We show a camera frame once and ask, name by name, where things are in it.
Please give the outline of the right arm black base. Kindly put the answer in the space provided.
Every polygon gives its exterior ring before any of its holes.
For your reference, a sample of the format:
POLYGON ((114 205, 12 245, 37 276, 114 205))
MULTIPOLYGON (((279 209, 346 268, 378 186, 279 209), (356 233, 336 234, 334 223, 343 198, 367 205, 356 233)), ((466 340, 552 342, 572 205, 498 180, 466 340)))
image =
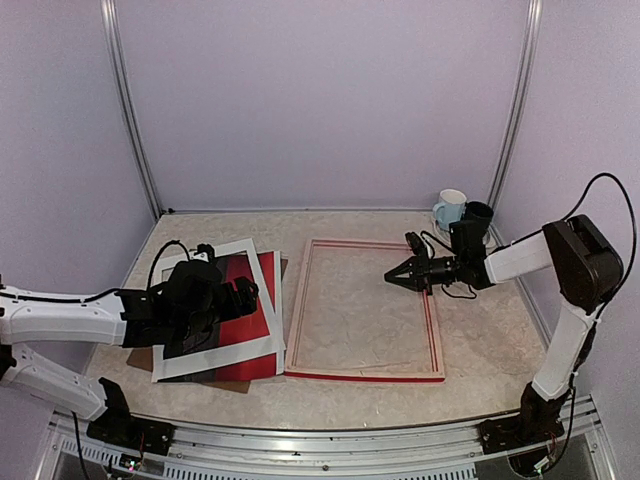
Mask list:
POLYGON ((532 383, 527 384, 517 414, 479 424, 483 453, 488 455, 513 450, 561 437, 565 430, 560 421, 560 412, 568 397, 569 391, 557 399, 544 400, 533 389, 532 383))

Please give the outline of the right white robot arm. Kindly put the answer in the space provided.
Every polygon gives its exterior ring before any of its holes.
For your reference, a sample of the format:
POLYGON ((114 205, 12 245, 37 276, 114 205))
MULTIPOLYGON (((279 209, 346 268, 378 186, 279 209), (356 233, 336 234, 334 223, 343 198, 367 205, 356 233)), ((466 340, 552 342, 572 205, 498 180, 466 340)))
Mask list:
POLYGON ((555 272, 561 306, 546 358, 532 389, 546 402, 564 395, 598 313, 622 282, 623 262, 592 220, 579 214, 545 224, 541 231, 489 254, 484 225, 460 220, 450 225, 451 254, 432 257, 426 242, 405 234, 412 256, 384 274, 388 283, 428 295, 436 285, 463 283, 475 291, 531 272, 555 272))

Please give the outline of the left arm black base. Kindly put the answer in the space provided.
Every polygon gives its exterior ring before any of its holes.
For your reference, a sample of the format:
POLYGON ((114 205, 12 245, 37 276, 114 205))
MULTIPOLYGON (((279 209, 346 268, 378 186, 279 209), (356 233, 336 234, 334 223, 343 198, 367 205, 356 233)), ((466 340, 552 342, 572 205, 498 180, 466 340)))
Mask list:
POLYGON ((98 383, 106 394, 106 411, 89 422, 87 436, 140 454, 167 456, 176 427, 168 422, 131 414, 121 387, 104 377, 98 383))

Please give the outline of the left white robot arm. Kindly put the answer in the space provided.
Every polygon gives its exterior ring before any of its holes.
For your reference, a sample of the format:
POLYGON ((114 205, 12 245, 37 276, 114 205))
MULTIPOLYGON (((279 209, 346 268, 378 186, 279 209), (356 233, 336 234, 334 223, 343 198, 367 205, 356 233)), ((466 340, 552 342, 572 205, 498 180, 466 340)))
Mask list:
POLYGON ((70 410, 121 445, 140 434, 120 386, 89 379, 29 348, 39 341, 89 342, 122 348, 171 345, 250 315, 258 286, 226 281, 212 263, 179 262, 168 280, 144 289, 112 289, 85 299, 43 299, 14 288, 1 292, 1 384, 70 410))

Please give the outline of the light blue mug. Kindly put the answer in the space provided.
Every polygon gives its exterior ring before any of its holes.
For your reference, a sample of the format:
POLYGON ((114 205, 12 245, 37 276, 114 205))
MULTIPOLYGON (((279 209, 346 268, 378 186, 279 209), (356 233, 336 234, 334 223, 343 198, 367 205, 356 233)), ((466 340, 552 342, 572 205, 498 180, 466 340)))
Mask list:
POLYGON ((434 205, 432 212, 436 224, 442 230, 448 230, 451 223, 461 219, 467 196, 456 189, 444 189, 439 193, 439 200, 434 205))

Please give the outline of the white coaster plate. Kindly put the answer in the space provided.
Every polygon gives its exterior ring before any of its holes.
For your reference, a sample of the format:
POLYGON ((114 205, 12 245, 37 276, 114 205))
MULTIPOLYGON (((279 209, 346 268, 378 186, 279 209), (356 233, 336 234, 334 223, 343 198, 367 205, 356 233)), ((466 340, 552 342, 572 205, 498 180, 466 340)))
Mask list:
MULTIPOLYGON (((451 245, 450 235, 447 231, 441 229, 435 219, 435 217, 431 218, 432 229, 434 235, 447 246, 451 245)), ((483 237, 483 244, 486 247, 488 252, 492 252, 498 247, 497 241, 492 235, 490 231, 487 231, 483 237)))

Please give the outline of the dark green mug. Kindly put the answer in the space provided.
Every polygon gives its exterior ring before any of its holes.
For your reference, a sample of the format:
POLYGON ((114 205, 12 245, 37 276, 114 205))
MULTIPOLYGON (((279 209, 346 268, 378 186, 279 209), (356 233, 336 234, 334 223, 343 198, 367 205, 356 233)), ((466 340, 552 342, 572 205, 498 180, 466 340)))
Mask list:
POLYGON ((482 235, 486 235, 494 218, 494 210, 480 201, 470 201, 465 205, 462 219, 471 222, 482 235))

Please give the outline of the aluminium front rail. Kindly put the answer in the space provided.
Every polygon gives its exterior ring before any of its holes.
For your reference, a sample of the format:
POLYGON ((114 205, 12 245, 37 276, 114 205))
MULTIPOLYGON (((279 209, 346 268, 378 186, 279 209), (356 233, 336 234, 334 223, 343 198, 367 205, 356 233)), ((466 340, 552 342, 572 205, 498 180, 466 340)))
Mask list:
POLYGON ((487 454, 481 418, 356 430, 275 430, 175 422, 165 455, 91 439, 70 415, 49 422, 35 479, 514 479, 515 460, 535 444, 487 454))

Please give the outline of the right aluminium corner post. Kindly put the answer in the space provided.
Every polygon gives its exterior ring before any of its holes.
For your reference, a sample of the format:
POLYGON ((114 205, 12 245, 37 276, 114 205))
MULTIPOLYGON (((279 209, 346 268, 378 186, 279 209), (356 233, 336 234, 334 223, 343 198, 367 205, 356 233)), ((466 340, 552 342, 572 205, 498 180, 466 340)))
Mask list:
POLYGON ((488 203, 494 211, 497 210, 500 197, 506 185, 509 168, 512 163, 513 152, 525 111, 530 78, 535 62, 542 11, 542 0, 530 0, 528 2, 528 11, 514 91, 504 136, 499 150, 498 163, 488 196, 488 203))

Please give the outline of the aluminium corner post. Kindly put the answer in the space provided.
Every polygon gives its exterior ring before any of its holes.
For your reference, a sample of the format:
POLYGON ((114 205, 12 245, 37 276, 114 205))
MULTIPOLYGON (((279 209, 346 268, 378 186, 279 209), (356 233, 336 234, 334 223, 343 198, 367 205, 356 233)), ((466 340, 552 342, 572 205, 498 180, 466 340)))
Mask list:
POLYGON ((127 78, 126 60, 119 30, 116 2, 113 0, 102 0, 100 2, 100 10, 117 96, 125 130, 132 149, 134 164, 139 174, 151 215, 155 221, 158 221, 163 214, 163 206, 144 149, 133 97, 127 78))
POLYGON ((530 0, 528 2, 528 11, 514 91, 504 136, 499 150, 498 163, 488 196, 488 203, 494 211, 497 210, 500 197, 506 185, 509 168, 512 163, 513 152, 525 111, 530 78, 535 62, 542 11, 542 0, 530 0))

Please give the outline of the left aluminium corner post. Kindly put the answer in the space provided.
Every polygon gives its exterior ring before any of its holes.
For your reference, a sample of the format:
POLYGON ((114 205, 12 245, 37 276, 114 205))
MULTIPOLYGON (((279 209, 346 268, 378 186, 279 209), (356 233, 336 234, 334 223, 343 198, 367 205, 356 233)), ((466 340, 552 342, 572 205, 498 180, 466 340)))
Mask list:
POLYGON ((151 215, 155 221, 158 221, 163 214, 163 206, 144 149, 133 97, 127 78, 126 60, 119 30, 116 2, 113 0, 102 0, 100 2, 100 10, 117 96, 125 130, 132 149, 134 164, 139 174, 151 215))

